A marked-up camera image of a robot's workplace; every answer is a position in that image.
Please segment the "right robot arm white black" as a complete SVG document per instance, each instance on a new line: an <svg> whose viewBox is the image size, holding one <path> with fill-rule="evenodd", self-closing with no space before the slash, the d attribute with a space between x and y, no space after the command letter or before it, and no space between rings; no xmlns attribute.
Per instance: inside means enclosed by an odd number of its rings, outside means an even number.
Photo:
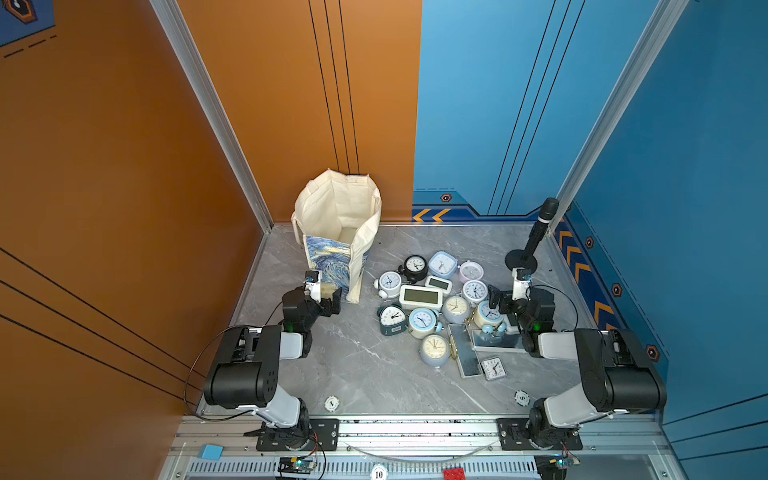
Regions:
<svg viewBox="0 0 768 480"><path fill-rule="evenodd" d="M534 299L514 299L509 291L489 288L489 306L512 313L523 349L535 358L574 360L580 381L568 390L533 403L526 420L499 419L504 450L579 447L582 426L612 414L660 411L667 390L654 362L628 329L575 328L556 331Z"/></svg>

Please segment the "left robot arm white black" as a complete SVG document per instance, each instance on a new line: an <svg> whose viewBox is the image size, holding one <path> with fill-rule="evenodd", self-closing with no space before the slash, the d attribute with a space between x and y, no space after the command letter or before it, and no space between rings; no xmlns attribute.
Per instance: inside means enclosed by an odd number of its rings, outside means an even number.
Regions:
<svg viewBox="0 0 768 480"><path fill-rule="evenodd" d="M308 356L313 325L320 317L339 314L342 296L342 289L323 285L314 299L297 287L283 295L279 323L228 328L204 382L206 403L259 417L259 434L268 442L304 448L311 438L309 413L302 399L279 385L279 367L282 361Z"/></svg>

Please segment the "grey blue rectangular mirror clock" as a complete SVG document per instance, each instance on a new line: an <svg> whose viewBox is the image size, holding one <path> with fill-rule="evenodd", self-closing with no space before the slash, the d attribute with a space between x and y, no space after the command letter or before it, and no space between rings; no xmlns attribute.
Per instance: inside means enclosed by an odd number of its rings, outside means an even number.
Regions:
<svg viewBox="0 0 768 480"><path fill-rule="evenodd" d="M464 324L450 324L448 331L451 356L457 363L461 377L466 379L480 376L482 369L467 327Z"/></svg>

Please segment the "pale blue round clock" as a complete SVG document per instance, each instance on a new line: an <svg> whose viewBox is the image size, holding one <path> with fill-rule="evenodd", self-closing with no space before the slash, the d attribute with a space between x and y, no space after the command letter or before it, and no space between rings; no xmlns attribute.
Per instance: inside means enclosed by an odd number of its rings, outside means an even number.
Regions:
<svg viewBox="0 0 768 480"><path fill-rule="evenodd" d="M428 335L422 339L419 355L426 365L441 368L451 358L449 342L438 334Z"/></svg>

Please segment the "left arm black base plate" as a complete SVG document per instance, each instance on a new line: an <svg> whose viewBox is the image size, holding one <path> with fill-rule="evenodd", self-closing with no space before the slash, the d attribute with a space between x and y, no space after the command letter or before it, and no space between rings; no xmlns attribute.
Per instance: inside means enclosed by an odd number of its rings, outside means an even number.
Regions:
<svg viewBox="0 0 768 480"><path fill-rule="evenodd" d="M317 447L325 452L335 451L339 427L337 418L309 418L292 428L265 427L258 438L257 449L263 452L309 452Z"/></svg>

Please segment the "cream canvas bag starry print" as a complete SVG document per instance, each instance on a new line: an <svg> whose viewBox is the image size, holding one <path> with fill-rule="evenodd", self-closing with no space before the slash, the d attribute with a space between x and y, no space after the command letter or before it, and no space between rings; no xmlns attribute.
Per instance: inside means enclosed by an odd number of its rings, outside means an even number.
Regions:
<svg viewBox="0 0 768 480"><path fill-rule="evenodd" d="M308 267L341 289L348 303L360 301L382 210L380 190L370 176L330 169L310 180L295 201L291 224Z"/></svg>

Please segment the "small white square clock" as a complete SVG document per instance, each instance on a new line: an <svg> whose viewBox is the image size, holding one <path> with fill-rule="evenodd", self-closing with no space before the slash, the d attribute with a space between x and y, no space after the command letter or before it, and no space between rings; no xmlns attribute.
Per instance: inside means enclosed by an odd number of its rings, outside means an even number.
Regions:
<svg viewBox="0 0 768 480"><path fill-rule="evenodd" d="M480 361L480 366L487 381L495 381L507 376L504 365L499 357L485 358Z"/></svg>

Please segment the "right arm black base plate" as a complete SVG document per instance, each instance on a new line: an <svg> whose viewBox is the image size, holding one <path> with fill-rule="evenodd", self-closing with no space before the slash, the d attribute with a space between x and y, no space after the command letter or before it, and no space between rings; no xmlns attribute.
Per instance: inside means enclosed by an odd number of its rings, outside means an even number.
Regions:
<svg viewBox="0 0 768 480"><path fill-rule="evenodd" d="M556 428L546 421L533 426L528 418L498 418L496 427L504 451L583 449L576 428Z"/></svg>

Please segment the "blue cream twin-bell clock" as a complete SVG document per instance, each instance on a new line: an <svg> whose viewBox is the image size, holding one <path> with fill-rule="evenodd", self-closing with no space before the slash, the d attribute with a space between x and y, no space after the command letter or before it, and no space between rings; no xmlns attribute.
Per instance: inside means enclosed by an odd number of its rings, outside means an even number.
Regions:
<svg viewBox="0 0 768 480"><path fill-rule="evenodd" d="M429 335L440 333L443 324L438 320L437 314L428 308L416 308L412 310L408 318L409 332L416 339L423 339Z"/></svg>

